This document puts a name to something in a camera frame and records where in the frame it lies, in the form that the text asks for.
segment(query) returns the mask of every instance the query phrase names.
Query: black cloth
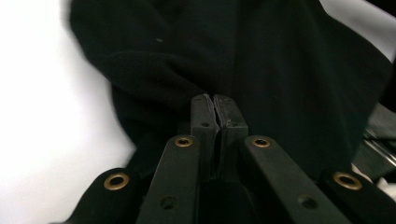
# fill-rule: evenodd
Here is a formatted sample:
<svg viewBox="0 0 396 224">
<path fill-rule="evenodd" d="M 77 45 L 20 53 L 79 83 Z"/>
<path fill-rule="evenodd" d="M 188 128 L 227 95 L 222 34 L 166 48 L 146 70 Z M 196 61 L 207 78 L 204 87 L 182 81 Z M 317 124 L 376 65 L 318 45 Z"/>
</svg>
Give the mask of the black cloth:
<svg viewBox="0 0 396 224">
<path fill-rule="evenodd" d="M 70 24 L 112 84 L 140 174 L 205 92 L 234 98 L 252 133 L 275 139 L 311 177 L 349 168 L 391 74 L 384 55 L 313 0 L 74 0 Z"/>
</svg>

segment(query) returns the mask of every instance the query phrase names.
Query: brass grommet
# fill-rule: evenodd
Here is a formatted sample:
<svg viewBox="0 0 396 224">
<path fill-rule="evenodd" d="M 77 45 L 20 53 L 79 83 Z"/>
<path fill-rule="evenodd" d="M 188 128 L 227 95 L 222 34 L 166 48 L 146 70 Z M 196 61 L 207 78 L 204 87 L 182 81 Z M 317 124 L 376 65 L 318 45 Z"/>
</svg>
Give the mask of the brass grommet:
<svg viewBox="0 0 396 224">
<path fill-rule="evenodd" d="M 269 147 L 271 145 L 265 138 L 254 138 L 252 143 L 256 147 Z"/>
<path fill-rule="evenodd" d="M 362 188 L 362 184 L 357 179 L 355 176 L 347 174 L 347 173 L 341 173 L 341 172 L 336 172 L 332 178 L 334 181 L 339 184 L 340 186 L 346 188 L 346 189 L 352 189 L 352 190 L 359 190 Z"/>
<path fill-rule="evenodd" d="M 189 147 L 192 145 L 192 138 L 190 137 L 181 137 L 175 141 L 175 145 L 178 147 Z"/>
<path fill-rule="evenodd" d="M 108 190 L 123 189 L 129 182 L 129 176 L 125 173 L 110 175 L 105 180 L 105 188 Z"/>
</svg>

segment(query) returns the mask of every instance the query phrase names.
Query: black garment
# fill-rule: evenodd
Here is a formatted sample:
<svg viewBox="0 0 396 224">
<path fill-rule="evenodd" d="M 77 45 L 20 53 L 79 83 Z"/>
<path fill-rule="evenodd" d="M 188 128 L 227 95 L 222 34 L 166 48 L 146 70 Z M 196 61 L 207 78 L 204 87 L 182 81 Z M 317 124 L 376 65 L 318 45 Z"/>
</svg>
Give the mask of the black garment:
<svg viewBox="0 0 396 224">
<path fill-rule="evenodd" d="M 349 167 L 391 63 L 312 0 L 74 0 L 71 28 L 112 83 L 131 166 L 152 171 L 191 97 L 233 97 L 312 177 Z"/>
</svg>

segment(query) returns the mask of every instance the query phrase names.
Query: white background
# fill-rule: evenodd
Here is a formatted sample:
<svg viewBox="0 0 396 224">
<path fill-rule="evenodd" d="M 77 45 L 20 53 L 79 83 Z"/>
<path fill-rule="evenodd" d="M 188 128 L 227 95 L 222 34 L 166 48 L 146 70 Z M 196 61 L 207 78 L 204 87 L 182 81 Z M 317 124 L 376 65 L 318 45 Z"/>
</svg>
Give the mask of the white background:
<svg viewBox="0 0 396 224">
<path fill-rule="evenodd" d="M 394 18 L 361 0 L 321 2 L 394 58 Z M 114 116 L 108 83 L 68 29 L 67 4 L 1 3 L 1 224 L 65 221 L 91 182 L 125 165 L 134 151 Z"/>
</svg>

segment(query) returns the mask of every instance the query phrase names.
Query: white surface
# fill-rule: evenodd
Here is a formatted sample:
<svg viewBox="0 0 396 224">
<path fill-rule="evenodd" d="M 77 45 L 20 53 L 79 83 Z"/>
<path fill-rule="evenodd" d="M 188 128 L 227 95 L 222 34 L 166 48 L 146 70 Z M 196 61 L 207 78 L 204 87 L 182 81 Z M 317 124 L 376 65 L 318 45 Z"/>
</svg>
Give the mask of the white surface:
<svg viewBox="0 0 396 224">
<path fill-rule="evenodd" d="M 394 57 L 394 19 L 361 0 L 321 2 Z M 13 0 L 0 8 L 0 224 L 64 221 L 99 174 L 133 153 L 108 83 L 65 26 L 66 3 Z"/>
</svg>

